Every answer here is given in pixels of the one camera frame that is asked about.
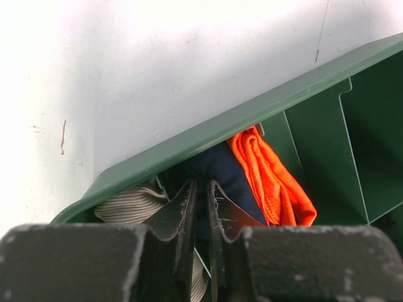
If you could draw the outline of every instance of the folded fabric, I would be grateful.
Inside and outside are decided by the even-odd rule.
[[[249,216],[267,225],[246,179],[244,169],[225,142],[176,165],[169,170],[169,174],[170,179],[177,182],[178,188],[191,177],[197,179],[197,237],[204,240],[209,237],[207,182],[210,179],[215,179],[226,195]]]
[[[316,210],[254,126],[227,140],[268,225],[311,226]]]

